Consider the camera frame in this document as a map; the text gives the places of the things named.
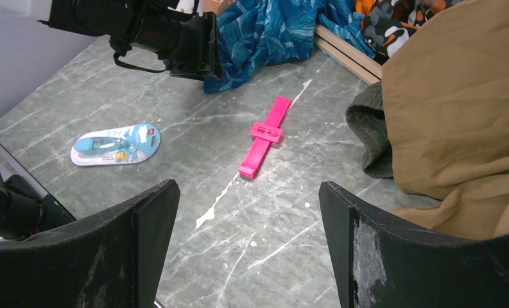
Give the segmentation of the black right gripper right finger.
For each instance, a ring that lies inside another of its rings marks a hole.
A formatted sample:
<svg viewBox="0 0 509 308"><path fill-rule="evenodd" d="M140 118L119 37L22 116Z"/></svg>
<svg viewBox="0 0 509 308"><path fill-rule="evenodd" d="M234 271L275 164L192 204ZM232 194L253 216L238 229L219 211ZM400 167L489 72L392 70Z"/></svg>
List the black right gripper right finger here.
<svg viewBox="0 0 509 308"><path fill-rule="evenodd" d="M332 181L318 197L341 307L509 307L509 234L435 232Z"/></svg>

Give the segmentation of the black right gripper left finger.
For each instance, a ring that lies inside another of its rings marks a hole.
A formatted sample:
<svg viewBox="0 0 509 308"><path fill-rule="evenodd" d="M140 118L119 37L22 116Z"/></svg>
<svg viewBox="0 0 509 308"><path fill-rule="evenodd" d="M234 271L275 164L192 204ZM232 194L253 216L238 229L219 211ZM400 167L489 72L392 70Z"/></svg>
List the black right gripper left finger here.
<svg viewBox="0 0 509 308"><path fill-rule="evenodd" d="M153 307L179 199L166 180L78 221L0 242L0 307Z"/></svg>

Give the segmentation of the blue leaf-print shorts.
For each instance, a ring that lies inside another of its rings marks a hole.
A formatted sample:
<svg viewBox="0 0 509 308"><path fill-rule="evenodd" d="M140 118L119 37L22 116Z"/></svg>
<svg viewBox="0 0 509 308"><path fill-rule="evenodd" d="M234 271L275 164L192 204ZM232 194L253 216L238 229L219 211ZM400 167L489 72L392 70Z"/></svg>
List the blue leaf-print shorts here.
<svg viewBox="0 0 509 308"><path fill-rule="evenodd" d="M354 1L242 0L235 1L216 19L220 80L206 77L205 93L235 89L261 66L307 60L313 53L316 25L322 25L370 58L360 24L364 16Z"/></svg>

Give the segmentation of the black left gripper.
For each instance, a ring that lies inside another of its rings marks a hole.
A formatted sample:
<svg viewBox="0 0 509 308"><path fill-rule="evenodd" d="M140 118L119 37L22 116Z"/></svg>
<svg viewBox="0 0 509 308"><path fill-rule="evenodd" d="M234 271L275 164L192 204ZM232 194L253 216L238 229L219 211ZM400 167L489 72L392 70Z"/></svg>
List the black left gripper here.
<svg viewBox="0 0 509 308"><path fill-rule="evenodd" d="M90 37L109 37L116 65L138 71L121 61L137 47L154 53L171 76L220 80L223 69L218 49L217 16L177 11L178 1L51 1L50 28Z"/></svg>

